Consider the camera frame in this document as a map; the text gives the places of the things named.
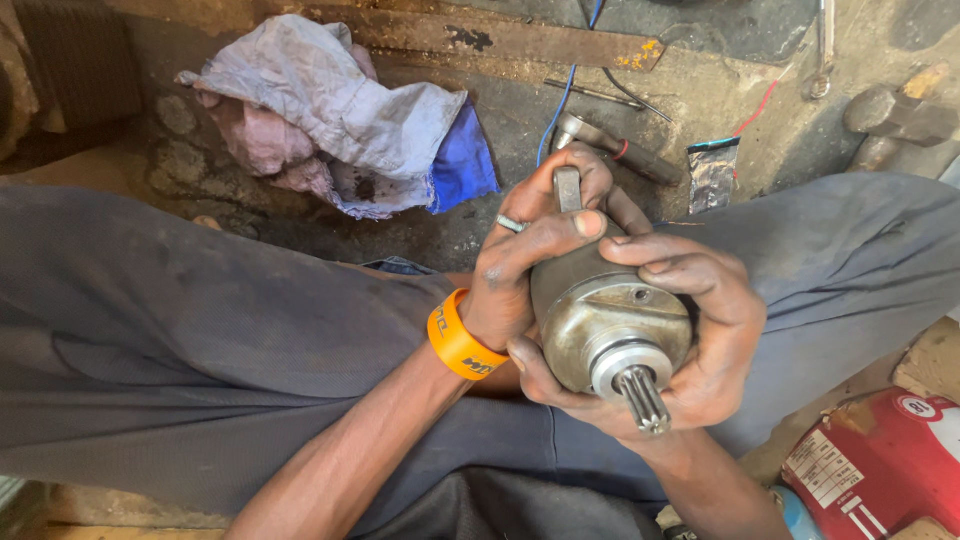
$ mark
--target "red box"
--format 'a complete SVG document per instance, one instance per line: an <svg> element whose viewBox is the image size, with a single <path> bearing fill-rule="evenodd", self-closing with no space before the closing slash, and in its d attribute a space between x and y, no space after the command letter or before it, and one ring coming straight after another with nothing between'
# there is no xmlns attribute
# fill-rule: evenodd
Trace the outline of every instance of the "red box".
<svg viewBox="0 0 960 540"><path fill-rule="evenodd" d="M960 406L891 388L841 406L783 464L829 540L896 534L925 516L960 534Z"/></svg>

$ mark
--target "blue wire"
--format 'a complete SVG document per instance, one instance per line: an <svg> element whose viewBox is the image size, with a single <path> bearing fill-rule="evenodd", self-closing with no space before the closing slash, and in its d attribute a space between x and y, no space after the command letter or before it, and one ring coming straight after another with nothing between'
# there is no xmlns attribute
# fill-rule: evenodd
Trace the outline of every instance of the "blue wire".
<svg viewBox="0 0 960 540"><path fill-rule="evenodd" d="M593 30L593 26L597 23L597 17L600 16L600 8L603 7L603 0L596 0L596 6L593 8L593 17L590 18L589 28ZM560 113L564 111L564 106L566 105L566 100L570 98L570 87L573 86L573 76L577 73L577 64L570 66L570 76L566 78L566 89L564 90L564 97L560 100L560 104L557 106L557 112L553 115L553 120L550 120L550 125L546 127L546 131L543 132L543 138L540 139L540 146L537 148L537 167L540 166L540 156L543 155L543 144L546 143L546 139L550 137L550 133L553 132L553 128L557 126L557 120L560 119Z"/></svg>

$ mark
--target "blue trousers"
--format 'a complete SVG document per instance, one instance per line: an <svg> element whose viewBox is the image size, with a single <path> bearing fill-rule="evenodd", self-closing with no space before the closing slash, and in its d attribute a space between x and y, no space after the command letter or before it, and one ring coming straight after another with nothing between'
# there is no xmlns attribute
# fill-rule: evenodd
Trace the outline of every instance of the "blue trousers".
<svg viewBox="0 0 960 540"><path fill-rule="evenodd" d="M824 178L660 232L741 258L769 307L734 456L960 305L960 191ZM443 275L381 280L73 188L0 188L0 474L237 513L425 339ZM464 398L355 533L469 465L661 501L643 461L525 400Z"/></svg>

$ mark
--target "hand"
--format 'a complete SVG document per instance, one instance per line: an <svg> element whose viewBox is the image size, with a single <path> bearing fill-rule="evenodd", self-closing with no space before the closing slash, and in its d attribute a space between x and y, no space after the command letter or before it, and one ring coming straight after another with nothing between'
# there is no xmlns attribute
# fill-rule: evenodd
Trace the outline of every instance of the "hand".
<svg viewBox="0 0 960 540"><path fill-rule="evenodd" d="M586 210L557 213L553 171L564 166L580 171L581 200ZM625 206L636 211L620 211ZM607 217L601 212L610 209L629 222L627 231L638 233L650 227L623 190L613 186L610 169L583 143L570 144L553 154L518 184L499 213L532 225L520 234L493 225L477 258L470 294L459 308L470 334L488 349L504 351L507 340L529 330L534 324L530 269L542 260L601 238L607 230Z"/></svg>
<svg viewBox="0 0 960 540"><path fill-rule="evenodd" d="M661 392L673 416L673 429L713 426L730 418L740 407L766 322L766 305L750 288L743 263L691 240L656 233L605 238L600 254L612 262L639 266L641 279L674 294L690 295L700 308L696 343L686 364ZM515 338L508 349L530 400L561 408L625 444L644 438L625 406L563 388L530 339Z"/></svg>

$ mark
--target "rubber wristband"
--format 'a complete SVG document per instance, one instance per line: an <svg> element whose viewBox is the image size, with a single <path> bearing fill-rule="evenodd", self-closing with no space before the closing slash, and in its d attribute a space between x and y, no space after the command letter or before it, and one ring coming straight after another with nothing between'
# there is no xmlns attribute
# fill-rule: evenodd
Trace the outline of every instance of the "rubber wristband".
<svg viewBox="0 0 960 540"><path fill-rule="evenodd" d="M464 379L481 380L510 357L498 355L480 345L464 327L457 306L467 293L469 289L457 289L434 309L426 324L426 332L433 350L446 367Z"/></svg>

